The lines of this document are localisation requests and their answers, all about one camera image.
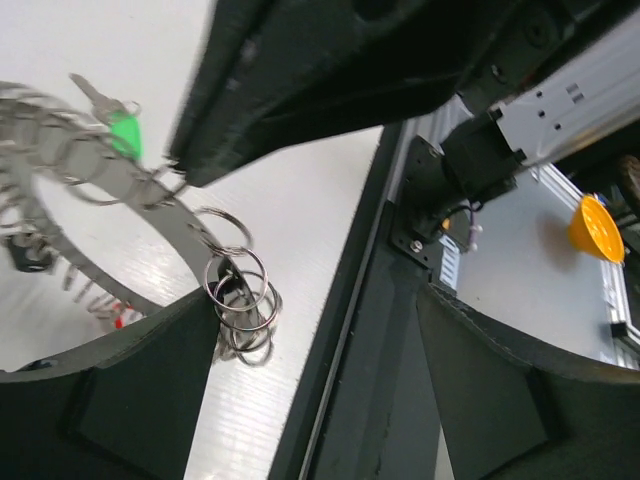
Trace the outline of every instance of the bolt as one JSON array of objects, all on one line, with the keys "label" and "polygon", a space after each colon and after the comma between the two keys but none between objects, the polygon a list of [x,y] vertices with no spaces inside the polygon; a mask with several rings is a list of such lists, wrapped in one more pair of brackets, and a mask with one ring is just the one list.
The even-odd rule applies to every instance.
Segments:
[{"label": "bolt", "polygon": [[409,245],[409,248],[415,253],[420,253],[422,251],[422,242],[420,240],[414,240],[411,242],[411,245]]}]

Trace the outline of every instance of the green key tag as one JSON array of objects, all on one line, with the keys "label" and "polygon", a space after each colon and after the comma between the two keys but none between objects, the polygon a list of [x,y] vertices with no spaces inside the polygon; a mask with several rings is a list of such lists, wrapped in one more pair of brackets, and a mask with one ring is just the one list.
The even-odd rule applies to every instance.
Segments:
[{"label": "green key tag", "polygon": [[133,160],[139,161],[142,157],[142,137],[140,135],[140,124],[135,115],[119,112],[111,116],[111,133],[121,138],[130,147],[117,140],[113,141],[113,147],[127,157],[131,157],[133,150]]}]

